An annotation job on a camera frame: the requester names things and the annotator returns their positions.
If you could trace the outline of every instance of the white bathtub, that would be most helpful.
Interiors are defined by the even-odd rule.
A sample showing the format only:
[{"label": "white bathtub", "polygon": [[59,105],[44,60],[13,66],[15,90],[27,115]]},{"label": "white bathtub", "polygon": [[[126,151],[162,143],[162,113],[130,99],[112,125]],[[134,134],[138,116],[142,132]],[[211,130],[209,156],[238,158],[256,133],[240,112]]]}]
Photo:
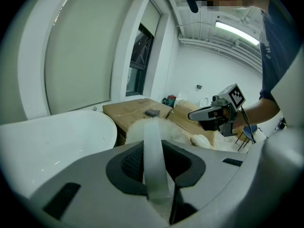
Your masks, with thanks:
[{"label": "white bathtub", "polygon": [[10,187],[29,198],[72,162],[114,147],[115,123],[103,113],[72,111],[0,126],[0,164]]}]

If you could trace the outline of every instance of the roller blind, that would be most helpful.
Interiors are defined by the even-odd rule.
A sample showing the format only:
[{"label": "roller blind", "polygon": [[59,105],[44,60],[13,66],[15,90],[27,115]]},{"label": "roller blind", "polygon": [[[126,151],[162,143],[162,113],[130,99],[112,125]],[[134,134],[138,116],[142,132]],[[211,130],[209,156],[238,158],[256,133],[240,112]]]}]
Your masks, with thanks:
[{"label": "roller blind", "polygon": [[52,28],[45,81],[52,114],[110,99],[114,51],[133,0],[68,0]]},{"label": "roller blind", "polygon": [[155,8],[155,6],[148,2],[148,5],[143,13],[141,24],[145,26],[145,28],[155,36],[155,32],[157,29],[158,21],[160,20],[161,15]]}]

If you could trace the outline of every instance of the blue shirt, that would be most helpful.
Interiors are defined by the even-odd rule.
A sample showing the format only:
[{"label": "blue shirt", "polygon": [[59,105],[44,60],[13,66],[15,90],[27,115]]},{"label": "blue shirt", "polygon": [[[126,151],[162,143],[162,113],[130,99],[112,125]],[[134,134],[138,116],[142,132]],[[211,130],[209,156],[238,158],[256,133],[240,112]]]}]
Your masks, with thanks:
[{"label": "blue shirt", "polygon": [[259,99],[275,101],[270,92],[292,64],[302,39],[292,17],[280,1],[270,0],[268,14],[262,12],[262,16],[260,48],[263,83]]}]

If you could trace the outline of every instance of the fluorescent light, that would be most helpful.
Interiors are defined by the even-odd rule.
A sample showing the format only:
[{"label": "fluorescent light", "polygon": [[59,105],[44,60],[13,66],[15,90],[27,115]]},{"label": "fluorescent light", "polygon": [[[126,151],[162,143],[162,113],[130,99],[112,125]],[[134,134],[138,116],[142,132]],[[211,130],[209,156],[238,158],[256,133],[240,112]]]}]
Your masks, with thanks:
[{"label": "fluorescent light", "polygon": [[258,45],[260,43],[258,40],[254,39],[252,36],[246,34],[245,32],[243,32],[237,28],[234,28],[230,25],[223,24],[223,23],[217,21],[215,23],[215,27],[230,31],[238,36],[241,36],[242,38],[249,40],[254,45]]}]

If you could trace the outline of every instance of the black cable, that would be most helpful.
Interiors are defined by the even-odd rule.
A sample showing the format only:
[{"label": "black cable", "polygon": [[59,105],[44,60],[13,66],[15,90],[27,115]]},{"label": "black cable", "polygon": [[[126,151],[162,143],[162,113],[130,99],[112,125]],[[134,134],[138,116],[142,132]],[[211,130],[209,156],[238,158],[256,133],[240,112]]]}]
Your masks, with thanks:
[{"label": "black cable", "polygon": [[245,122],[247,123],[247,125],[248,125],[248,127],[249,127],[250,134],[251,134],[251,138],[252,138],[253,142],[256,143],[256,141],[255,141],[255,139],[254,139],[254,137],[253,137],[253,134],[252,134],[250,121],[249,121],[249,119],[248,119],[248,117],[247,117],[247,114],[245,113],[244,108],[243,108],[242,106],[241,106],[241,110],[242,110],[242,115],[243,115],[243,117],[244,117],[244,120],[245,120]]}]

